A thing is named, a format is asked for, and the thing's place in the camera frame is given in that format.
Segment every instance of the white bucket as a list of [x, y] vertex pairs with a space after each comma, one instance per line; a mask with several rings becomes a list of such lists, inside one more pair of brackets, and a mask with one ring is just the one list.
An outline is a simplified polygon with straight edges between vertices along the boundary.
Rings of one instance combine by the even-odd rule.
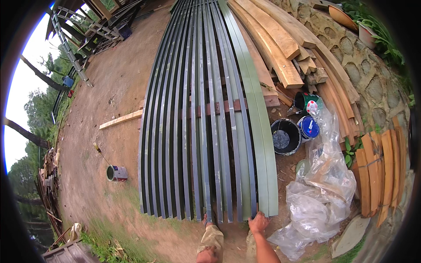
[[124, 182], [128, 178], [127, 169], [123, 166], [110, 165], [107, 168], [107, 179], [112, 182]]

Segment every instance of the scrap wood pile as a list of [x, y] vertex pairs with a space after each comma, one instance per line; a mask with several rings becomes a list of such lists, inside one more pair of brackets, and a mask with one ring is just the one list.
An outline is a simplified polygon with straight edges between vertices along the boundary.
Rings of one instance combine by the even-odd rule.
[[57, 151], [57, 154], [54, 149], [47, 151], [47, 154], [44, 156], [44, 168], [38, 169], [37, 180], [35, 182], [38, 195], [47, 210], [48, 218], [57, 236], [62, 234], [62, 221], [58, 219], [59, 172], [57, 169], [57, 160], [59, 155], [60, 150]]
[[[256, 68], [261, 64], [256, 61], [263, 59], [269, 69], [263, 73], [258, 70], [259, 80], [271, 86], [267, 76], [273, 69], [279, 82], [272, 89], [288, 106], [305, 88], [322, 97], [327, 108], [338, 115], [340, 142], [348, 137], [350, 145], [355, 145], [355, 137], [364, 133], [355, 104], [360, 96], [327, 47], [300, 21], [268, 0], [228, 0], [228, 5], [253, 39], [248, 47]], [[242, 32], [245, 39], [250, 38], [245, 30]], [[261, 58], [253, 56], [253, 42]]]
[[405, 184], [405, 136], [396, 116], [393, 125], [394, 130], [381, 135], [374, 131], [365, 134], [361, 138], [364, 149], [355, 153], [358, 169], [353, 171], [360, 193], [361, 214], [373, 217], [379, 212], [377, 227], [386, 219], [389, 207], [395, 213]]

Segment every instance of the clear plastic sheet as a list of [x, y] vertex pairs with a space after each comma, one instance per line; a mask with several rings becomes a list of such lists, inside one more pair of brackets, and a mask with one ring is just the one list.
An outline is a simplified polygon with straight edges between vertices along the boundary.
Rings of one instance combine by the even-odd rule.
[[268, 238], [291, 261], [297, 261], [310, 242], [326, 242], [338, 233], [339, 222], [350, 214], [357, 186], [339, 146], [336, 114], [324, 105], [310, 114], [319, 125], [320, 134], [306, 143], [309, 163], [298, 169], [296, 181], [286, 188], [291, 223]]

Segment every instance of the cloth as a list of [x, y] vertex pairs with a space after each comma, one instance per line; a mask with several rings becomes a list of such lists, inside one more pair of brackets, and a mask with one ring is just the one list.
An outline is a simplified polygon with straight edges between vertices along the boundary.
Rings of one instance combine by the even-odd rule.
[[[256, 240], [254, 239], [251, 231], [248, 231], [248, 236], [246, 239], [247, 242], [247, 252], [246, 252], [246, 262], [247, 263], [256, 263]], [[210, 225], [206, 227], [206, 231], [203, 234], [202, 241], [200, 242], [199, 247], [197, 248], [197, 254], [204, 250], [205, 247], [216, 246], [216, 254], [218, 256], [218, 263], [222, 263], [224, 255], [224, 234], [219, 230], [215, 225]]]
[[205, 247], [211, 246], [216, 246], [215, 252], [218, 256], [218, 263], [222, 263], [222, 258], [224, 255], [224, 234], [215, 225], [209, 225], [206, 227], [202, 241], [197, 248], [197, 253], [204, 250]]
[[64, 77], [63, 84], [66, 85], [67, 87], [72, 87], [73, 82], [74, 81], [69, 76]]

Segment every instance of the foot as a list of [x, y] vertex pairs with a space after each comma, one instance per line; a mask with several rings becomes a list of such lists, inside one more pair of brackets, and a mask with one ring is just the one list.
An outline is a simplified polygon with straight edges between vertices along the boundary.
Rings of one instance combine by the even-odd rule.
[[208, 215], [207, 215], [207, 214], [205, 214], [205, 215], [203, 216], [202, 223], [203, 223], [203, 225], [205, 226], [205, 229], [206, 229], [206, 227], [207, 227], [207, 226], [210, 226], [210, 225], [215, 225], [215, 224], [214, 224], [214, 223], [212, 223], [212, 222], [208, 222]]

